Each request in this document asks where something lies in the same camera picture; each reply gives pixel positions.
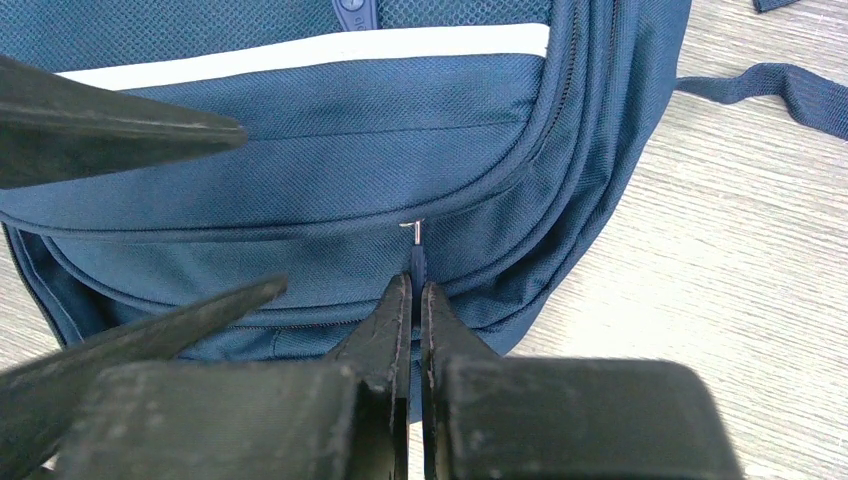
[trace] rubber zipper pull tab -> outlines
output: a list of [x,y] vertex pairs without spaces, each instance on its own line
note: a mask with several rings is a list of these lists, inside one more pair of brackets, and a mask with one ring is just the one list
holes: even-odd
[[401,227],[412,227],[415,231],[415,240],[409,255],[409,276],[412,280],[412,326],[421,325],[421,293],[424,284],[427,283],[427,256],[424,254],[424,245],[421,244],[421,223],[424,220],[416,220],[412,223],[402,223]]
[[377,30],[377,0],[332,0],[336,16],[346,32]]

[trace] blue strap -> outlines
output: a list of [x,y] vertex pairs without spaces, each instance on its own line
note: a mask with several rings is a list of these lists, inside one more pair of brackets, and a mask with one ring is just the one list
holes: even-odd
[[798,123],[848,140],[848,87],[785,63],[760,63],[735,78],[685,77],[677,90],[729,105],[780,95]]
[[790,3],[795,3],[798,0],[754,0],[754,8],[757,13],[766,13],[775,8],[785,7]]

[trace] blue bag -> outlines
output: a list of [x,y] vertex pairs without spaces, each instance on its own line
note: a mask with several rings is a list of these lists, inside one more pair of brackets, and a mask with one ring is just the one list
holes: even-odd
[[[429,278],[505,354],[612,214],[678,86],[689,8],[6,2],[0,53],[235,118],[250,141],[182,164],[0,191],[0,220],[63,345],[288,272],[286,295],[182,354],[266,361],[317,358],[348,335],[407,268],[412,237],[399,224],[423,218]],[[680,88],[725,102],[785,93],[788,67],[763,68],[776,83],[749,75]],[[826,81],[804,78],[793,111],[848,137],[838,110],[848,96],[820,117]]]

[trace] white stripe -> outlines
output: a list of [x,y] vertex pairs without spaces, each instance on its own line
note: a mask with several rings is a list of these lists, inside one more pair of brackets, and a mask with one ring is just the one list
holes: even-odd
[[514,53],[545,57],[549,27],[537,23],[342,32],[165,62],[64,72],[107,90],[158,87],[349,60]]

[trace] light wood surface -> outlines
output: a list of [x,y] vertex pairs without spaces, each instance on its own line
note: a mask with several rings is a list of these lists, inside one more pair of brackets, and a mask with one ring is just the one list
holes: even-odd
[[[848,2],[756,15],[748,0],[695,0],[679,73],[757,62],[848,84]],[[848,142],[798,126],[778,99],[676,94],[616,214],[514,354],[681,362],[713,391],[749,478],[848,479],[847,165]],[[0,367],[56,348],[5,251],[0,298]]]

